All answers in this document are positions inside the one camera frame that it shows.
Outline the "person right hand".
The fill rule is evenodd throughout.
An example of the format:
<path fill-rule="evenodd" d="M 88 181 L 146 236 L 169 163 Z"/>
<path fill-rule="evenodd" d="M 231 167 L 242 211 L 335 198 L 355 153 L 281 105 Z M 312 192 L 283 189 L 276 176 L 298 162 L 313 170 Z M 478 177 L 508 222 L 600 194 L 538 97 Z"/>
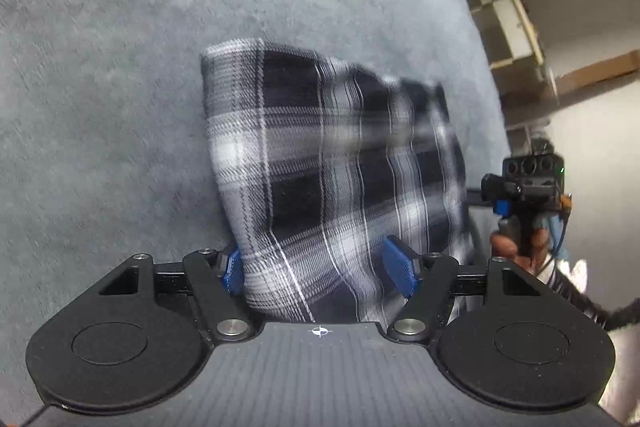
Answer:
<path fill-rule="evenodd" d="M 519 235 L 514 241 L 512 237 L 500 231 L 493 231 L 490 234 L 491 254 L 512 261 L 529 274 L 536 275 L 544 269 L 544 262 L 549 256 L 549 232 L 543 227 L 533 229 L 524 255 L 521 254 L 523 239 L 524 237 Z"/>

